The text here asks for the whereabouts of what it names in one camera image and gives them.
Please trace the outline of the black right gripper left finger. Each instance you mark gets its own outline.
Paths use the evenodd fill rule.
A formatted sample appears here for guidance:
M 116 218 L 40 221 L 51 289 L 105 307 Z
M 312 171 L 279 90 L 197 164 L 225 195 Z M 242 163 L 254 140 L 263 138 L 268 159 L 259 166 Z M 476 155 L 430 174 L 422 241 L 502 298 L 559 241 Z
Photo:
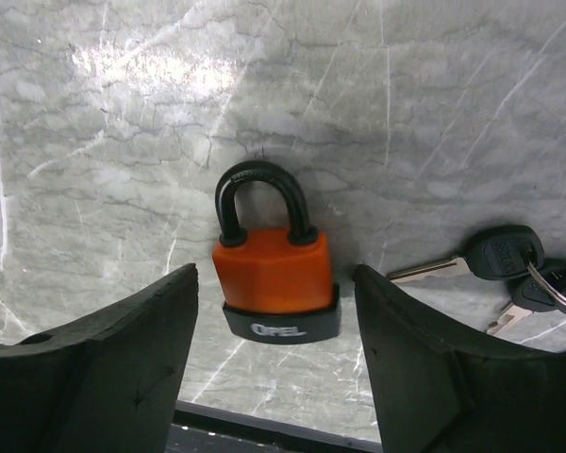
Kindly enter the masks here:
M 0 452 L 161 452 L 198 314 L 186 264 L 66 325 L 0 344 Z

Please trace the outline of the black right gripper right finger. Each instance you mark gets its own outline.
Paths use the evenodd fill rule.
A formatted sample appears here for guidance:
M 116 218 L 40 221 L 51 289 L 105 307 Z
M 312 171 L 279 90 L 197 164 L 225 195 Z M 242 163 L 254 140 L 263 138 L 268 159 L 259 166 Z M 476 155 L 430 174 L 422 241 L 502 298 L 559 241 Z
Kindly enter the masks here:
M 387 452 L 566 452 L 566 351 L 513 344 L 354 273 L 360 337 Z

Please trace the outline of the black headed keys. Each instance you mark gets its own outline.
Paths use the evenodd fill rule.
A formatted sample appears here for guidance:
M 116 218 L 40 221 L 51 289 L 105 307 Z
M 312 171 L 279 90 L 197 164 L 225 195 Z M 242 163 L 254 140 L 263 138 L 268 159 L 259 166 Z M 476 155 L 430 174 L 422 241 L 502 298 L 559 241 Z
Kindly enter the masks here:
M 459 254 L 387 274 L 398 284 L 426 277 L 472 274 L 487 281 L 514 281 L 511 301 L 487 329 L 498 336 L 536 312 L 566 315 L 566 261 L 545 257 L 542 242 L 529 226 L 497 226 L 470 238 Z

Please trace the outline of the orange black padlock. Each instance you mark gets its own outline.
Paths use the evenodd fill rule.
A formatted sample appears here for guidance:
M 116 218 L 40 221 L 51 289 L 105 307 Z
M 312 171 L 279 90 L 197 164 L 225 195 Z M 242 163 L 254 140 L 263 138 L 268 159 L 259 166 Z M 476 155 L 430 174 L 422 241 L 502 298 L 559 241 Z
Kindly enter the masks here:
M 249 182 L 281 194 L 286 227 L 248 230 L 240 225 L 235 196 Z M 212 260 L 224 294 L 230 331 L 261 344 L 314 344 L 341 333 L 340 287 L 334 280 L 327 238 L 309 218 L 297 179 L 264 160 L 229 168 L 215 189 L 221 235 Z

